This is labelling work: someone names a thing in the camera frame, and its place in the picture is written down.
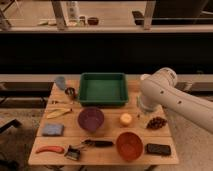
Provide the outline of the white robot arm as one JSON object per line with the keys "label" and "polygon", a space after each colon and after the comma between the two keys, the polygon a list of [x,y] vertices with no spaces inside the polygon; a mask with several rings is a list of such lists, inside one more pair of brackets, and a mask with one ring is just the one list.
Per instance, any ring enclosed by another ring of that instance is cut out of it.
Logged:
{"label": "white robot arm", "polygon": [[139,108],[153,112],[158,105],[165,106],[213,134],[213,103],[176,89],[177,81],[177,74],[168,67],[142,74]]}

